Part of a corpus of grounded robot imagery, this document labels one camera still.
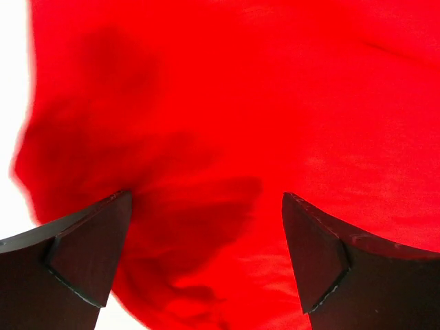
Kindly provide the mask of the red t shirt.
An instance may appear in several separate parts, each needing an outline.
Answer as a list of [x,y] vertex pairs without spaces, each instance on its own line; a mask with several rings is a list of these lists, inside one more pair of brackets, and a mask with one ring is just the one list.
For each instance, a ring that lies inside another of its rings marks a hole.
[[308,329],[292,192],[439,250],[438,1],[31,1],[14,177],[47,223],[118,190],[149,329]]

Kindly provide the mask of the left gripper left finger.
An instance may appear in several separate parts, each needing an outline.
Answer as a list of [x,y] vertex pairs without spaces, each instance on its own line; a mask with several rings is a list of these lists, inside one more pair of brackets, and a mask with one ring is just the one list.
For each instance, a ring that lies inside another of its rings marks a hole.
[[1,329],[94,329],[107,305],[132,196],[1,240]]

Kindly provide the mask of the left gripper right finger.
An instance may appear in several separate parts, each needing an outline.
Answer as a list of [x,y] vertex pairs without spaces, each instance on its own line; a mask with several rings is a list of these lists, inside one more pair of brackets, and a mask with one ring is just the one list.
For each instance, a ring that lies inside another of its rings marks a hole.
[[376,236],[286,193],[282,217],[313,329],[438,329],[439,254]]

